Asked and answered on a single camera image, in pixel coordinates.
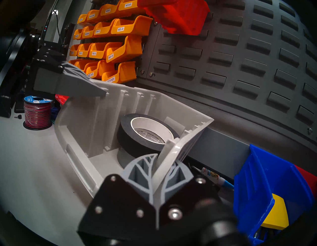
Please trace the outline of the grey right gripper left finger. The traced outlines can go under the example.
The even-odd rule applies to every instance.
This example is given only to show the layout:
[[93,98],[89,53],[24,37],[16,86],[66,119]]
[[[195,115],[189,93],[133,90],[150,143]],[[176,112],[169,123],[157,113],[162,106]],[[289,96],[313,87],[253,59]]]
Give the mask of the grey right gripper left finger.
[[105,178],[78,226],[81,239],[143,239],[156,231],[152,166],[157,157],[138,157]]

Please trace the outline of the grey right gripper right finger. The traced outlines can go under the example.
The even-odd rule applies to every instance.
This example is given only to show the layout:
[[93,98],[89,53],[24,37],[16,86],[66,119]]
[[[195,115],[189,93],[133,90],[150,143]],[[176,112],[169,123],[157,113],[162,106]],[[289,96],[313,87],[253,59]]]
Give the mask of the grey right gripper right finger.
[[179,221],[205,200],[233,203],[234,186],[207,168],[174,163],[162,183],[158,227]]

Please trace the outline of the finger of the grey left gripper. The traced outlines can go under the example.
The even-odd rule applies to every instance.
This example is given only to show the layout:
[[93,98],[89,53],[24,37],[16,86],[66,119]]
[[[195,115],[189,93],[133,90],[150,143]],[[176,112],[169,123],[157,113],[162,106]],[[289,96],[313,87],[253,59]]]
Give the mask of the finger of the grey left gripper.
[[106,91],[90,81],[88,76],[78,67],[66,62],[64,54],[40,48],[32,59],[32,95],[36,97],[55,97],[55,94],[35,91],[33,89],[38,69],[46,69],[59,73],[56,94],[77,97],[104,97]]
[[56,94],[56,87],[59,81],[59,73],[38,69],[34,81],[33,89],[35,91],[46,92],[49,94]]

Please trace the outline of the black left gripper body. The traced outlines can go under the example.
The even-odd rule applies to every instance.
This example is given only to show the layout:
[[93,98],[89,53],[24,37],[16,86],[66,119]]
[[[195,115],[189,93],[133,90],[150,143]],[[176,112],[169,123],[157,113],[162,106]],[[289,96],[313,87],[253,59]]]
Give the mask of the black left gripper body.
[[33,27],[0,28],[0,84],[20,75],[38,50],[41,32]]

